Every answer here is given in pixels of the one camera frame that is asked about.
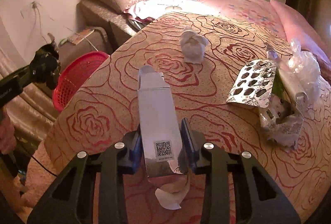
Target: lamp base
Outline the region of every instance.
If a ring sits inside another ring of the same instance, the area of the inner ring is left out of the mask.
[[[177,7],[177,6],[169,6],[166,7],[166,11],[172,11],[172,10],[181,10],[181,7]]]

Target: table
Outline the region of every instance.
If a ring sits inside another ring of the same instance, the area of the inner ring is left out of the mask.
[[[179,37],[186,25],[210,41],[202,64],[183,63]],[[103,151],[135,130],[139,124],[138,69],[150,64],[164,73],[171,86],[178,122],[187,117],[192,129],[226,151],[250,151],[305,221],[331,184],[331,88],[322,82],[321,97],[305,115],[296,151],[285,152],[266,141],[255,108],[226,103],[242,66],[266,58],[264,42],[289,57],[287,42],[243,20],[190,13],[160,17],[117,49],[74,95],[45,140],[50,159],[60,171],[77,152]],[[204,180],[204,176],[193,176],[182,209],[169,211],[158,204],[155,187],[143,169],[125,176],[129,223],[200,223]],[[232,223],[234,210],[232,195]]]

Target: bed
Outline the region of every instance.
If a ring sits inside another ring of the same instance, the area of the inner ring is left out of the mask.
[[[172,0],[82,0],[80,10],[88,25],[101,26],[114,50],[140,29],[133,21],[143,23],[164,15]],[[175,0],[185,12],[227,17],[255,23],[290,42],[300,41],[302,49],[314,53],[323,77],[331,81],[331,49],[305,18],[277,0]]]

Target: crumpled tissue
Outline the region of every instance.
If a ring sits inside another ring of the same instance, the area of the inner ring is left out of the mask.
[[[205,48],[209,40],[198,35],[191,26],[186,26],[180,38],[180,46],[184,55],[184,62],[200,64],[205,55]]]

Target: red plastic basket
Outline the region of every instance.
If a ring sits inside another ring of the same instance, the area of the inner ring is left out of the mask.
[[[105,52],[89,52],[67,66],[53,91],[52,99],[55,109],[61,112],[77,90],[108,57],[109,55]]]

